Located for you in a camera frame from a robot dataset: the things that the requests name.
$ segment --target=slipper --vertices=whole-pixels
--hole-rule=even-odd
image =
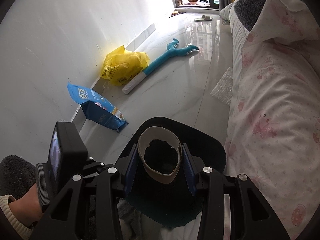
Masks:
[[[204,22],[204,21],[211,21],[212,17],[208,15],[203,15],[201,18],[196,18],[195,22]]]

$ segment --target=cream knit sleeve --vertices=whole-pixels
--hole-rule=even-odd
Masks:
[[[13,228],[17,231],[17,233],[20,235],[20,237],[23,240],[28,240],[32,230],[25,227],[22,223],[20,223],[15,216],[12,214],[10,208],[9,208],[9,203],[8,199],[11,201],[15,201],[15,198],[11,195],[5,195],[5,196],[0,196],[0,208],[2,209],[4,215],[7,217]]]

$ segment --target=blue food bag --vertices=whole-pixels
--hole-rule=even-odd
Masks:
[[[118,108],[92,89],[70,83],[67,88],[73,101],[81,105],[87,119],[117,132],[128,124]]]

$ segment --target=yellow plastic bag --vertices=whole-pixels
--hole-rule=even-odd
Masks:
[[[106,56],[101,77],[110,80],[112,85],[122,86],[146,68],[149,61],[145,52],[132,52],[120,46]]]

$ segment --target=device screen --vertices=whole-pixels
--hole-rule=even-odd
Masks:
[[[51,141],[51,147],[50,147],[50,162],[51,162],[52,171],[53,171],[55,180],[57,180],[57,172],[58,172],[60,157],[61,157],[61,151],[60,151],[60,146],[58,141],[57,130],[55,129],[52,137],[52,141]]]

